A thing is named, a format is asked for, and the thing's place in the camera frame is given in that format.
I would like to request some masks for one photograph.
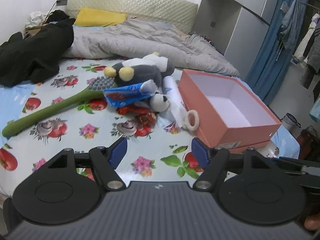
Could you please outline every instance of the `metal screw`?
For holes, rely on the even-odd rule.
[[[206,180],[201,180],[196,183],[196,187],[199,189],[208,189],[211,187],[211,183]]]
[[[111,189],[120,189],[123,186],[123,183],[118,180],[109,181],[107,186]]]

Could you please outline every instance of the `power outlet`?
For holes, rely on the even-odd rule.
[[[56,1],[57,6],[64,6],[64,5],[67,5],[67,3],[68,3],[68,0],[57,0]]]

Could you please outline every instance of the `pink box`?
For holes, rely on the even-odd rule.
[[[232,149],[263,147],[281,122],[240,81],[222,75],[184,69],[179,90],[187,109],[200,117],[196,131],[207,146]]]

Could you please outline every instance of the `blue curtain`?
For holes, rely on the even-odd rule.
[[[280,10],[280,7],[283,2],[287,2],[290,6],[293,1],[294,0],[278,0],[266,37],[245,79],[245,82],[266,105],[270,104],[278,93],[288,71],[290,59],[294,53],[306,11],[306,5],[303,3],[307,3],[308,0],[296,0],[296,39],[291,48],[283,48],[280,51],[277,33],[284,18],[284,13]]]

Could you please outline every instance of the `gray floor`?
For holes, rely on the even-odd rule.
[[[7,233],[7,228],[3,219],[3,210],[0,208],[0,235],[5,235]]]

